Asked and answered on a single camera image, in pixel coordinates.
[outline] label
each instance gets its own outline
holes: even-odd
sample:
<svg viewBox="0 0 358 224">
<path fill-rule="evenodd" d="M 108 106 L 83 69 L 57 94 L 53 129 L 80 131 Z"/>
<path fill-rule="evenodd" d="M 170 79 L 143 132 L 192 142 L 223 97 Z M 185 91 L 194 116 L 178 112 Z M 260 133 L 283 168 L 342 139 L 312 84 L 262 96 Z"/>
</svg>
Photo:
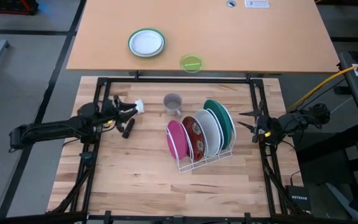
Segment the label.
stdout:
<svg viewBox="0 0 358 224">
<path fill-rule="evenodd" d="M 250 1 L 246 0 L 246 7 L 266 9 L 270 7 L 269 1 Z"/>
</svg>

